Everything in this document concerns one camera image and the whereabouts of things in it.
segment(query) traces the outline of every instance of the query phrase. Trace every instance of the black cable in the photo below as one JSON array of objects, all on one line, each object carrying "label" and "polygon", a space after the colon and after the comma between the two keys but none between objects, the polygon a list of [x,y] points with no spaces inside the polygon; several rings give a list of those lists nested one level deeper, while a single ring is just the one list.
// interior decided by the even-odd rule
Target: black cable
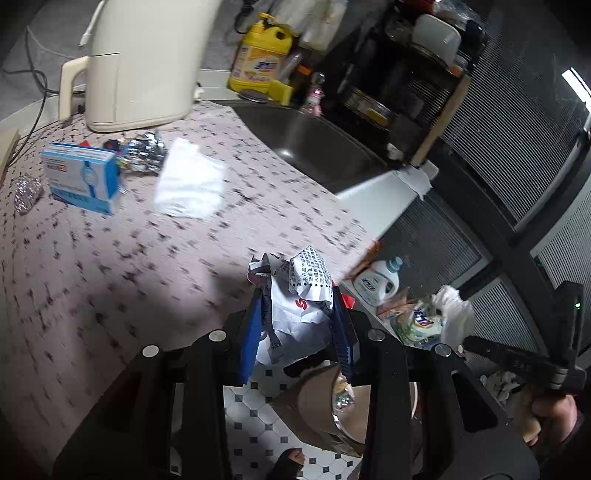
[{"label": "black cable", "polygon": [[[35,80],[35,83],[37,84],[37,87],[41,90],[41,93],[45,93],[50,94],[50,95],[59,95],[59,90],[52,90],[50,88],[47,87],[47,76],[41,71],[41,70],[37,70],[35,68],[35,64],[33,63],[33,57],[31,55],[31,48],[29,46],[29,31],[27,29],[25,29],[25,51],[27,52],[27,62],[29,64],[29,69],[31,72],[31,75],[33,76],[33,80]],[[39,73],[43,73],[43,76],[45,77],[45,86],[43,86],[41,84],[41,80],[39,80]],[[83,95],[84,93],[86,93],[85,90],[78,90],[78,91],[74,91],[73,92],[74,95]]]},{"label": "black cable", "polygon": [[238,27],[242,22],[244,22],[254,10],[253,5],[257,3],[259,0],[242,0],[242,8],[238,15],[234,19],[234,32],[240,35],[246,35],[248,32],[241,32],[238,30]]},{"label": "black cable", "polygon": [[31,127],[31,130],[30,130],[29,134],[27,135],[27,137],[25,138],[25,140],[23,140],[21,148],[19,148],[18,151],[12,156],[12,158],[10,160],[8,160],[8,164],[7,164],[7,168],[8,168],[8,167],[11,167],[16,162],[18,156],[21,154],[22,150],[25,148],[25,145],[27,144],[27,142],[31,138],[31,135],[33,134],[33,132],[35,131],[35,129],[37,127],[37,124],[39,123],[39,119],[41,118],[41,114],[43,113],[43,109],[45,108],[45,101],[47,100],[47,76],[41,70],[5,70],[4,68],[2,68],[2,71],[6,75],[16,75],[16,74],[20,74],[20,73],[31,73],[31,74],[33,74],[33,76],[36,79],[38,79],[37,75],[39,75],[39,76],[41,76],[41,79],[45,83],[45,85],[41,85],[43,87],[42,88],[43,101],[41,102],[41,108],[39,109],[39,113],[37,114],[37,119],[35,119],[35,122],[33,123],[33,126]]}]

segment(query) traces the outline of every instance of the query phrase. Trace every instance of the pink countertop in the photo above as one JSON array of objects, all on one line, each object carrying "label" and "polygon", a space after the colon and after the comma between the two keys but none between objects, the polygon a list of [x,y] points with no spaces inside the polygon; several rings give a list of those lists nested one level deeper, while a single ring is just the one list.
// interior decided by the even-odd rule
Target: pink countertop
[{"label": "pink countertop", "polygon": [[[226,163],[223,207],[211,218],[154,213],[155,177],[130,179],[114,216],[53,200],[40,158],[48,143],[120,136],[91,132],[80,115],[37,132],[0,190],[0,408],[46,469],[143,346],[189,345],[246,307],[253,255],[312,245],[338,283],[373,240],[231,109],[204,103],[158,130],[167,146],[183,136]],[[21,173],[44,183],[23,216],[11,189]]]}]

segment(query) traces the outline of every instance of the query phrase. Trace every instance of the blue medicine box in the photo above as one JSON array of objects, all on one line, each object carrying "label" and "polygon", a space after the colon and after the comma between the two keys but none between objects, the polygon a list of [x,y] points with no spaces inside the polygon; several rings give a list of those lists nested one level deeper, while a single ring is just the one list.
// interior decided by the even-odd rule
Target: blue medicine box
[{"label": "blue medicine box", "polygon": [[112,150],[52,143],[41,152],[51,193],[77,207],[113,214],[119,168]]}]

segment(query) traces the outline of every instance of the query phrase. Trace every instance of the sink basin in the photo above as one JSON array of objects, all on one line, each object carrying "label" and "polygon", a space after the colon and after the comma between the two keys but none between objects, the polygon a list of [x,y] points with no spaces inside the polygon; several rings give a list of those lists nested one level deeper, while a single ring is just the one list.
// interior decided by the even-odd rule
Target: sink basin
[{"label": "sink basin", "polygon": [[279,157],[332,193],[390,170],[372,151],[324,118],[247,100],[217,103],[231,106]]}]

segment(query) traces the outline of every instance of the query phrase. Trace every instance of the laundry detergent bottle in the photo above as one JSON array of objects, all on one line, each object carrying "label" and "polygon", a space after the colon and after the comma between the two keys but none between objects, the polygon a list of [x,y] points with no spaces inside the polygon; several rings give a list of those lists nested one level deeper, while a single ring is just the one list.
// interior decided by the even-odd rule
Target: laundry detergent bottle
[{"label": "laundry detergent bottle", "polygon": [[378,260],[355,277],[353,286],[362,299],[377,307],[396,295],[400,286],[398,270],[402,264],[400,257]]},{"label": "laundry detergent bottle", "polygon": [[232,67],[228,85],[235,92],[253,89],[266,93],[291,49],[290,31],[276,25],[265,28],[265,19],[273,17],[263,12],[259,17],[244,35]]}]

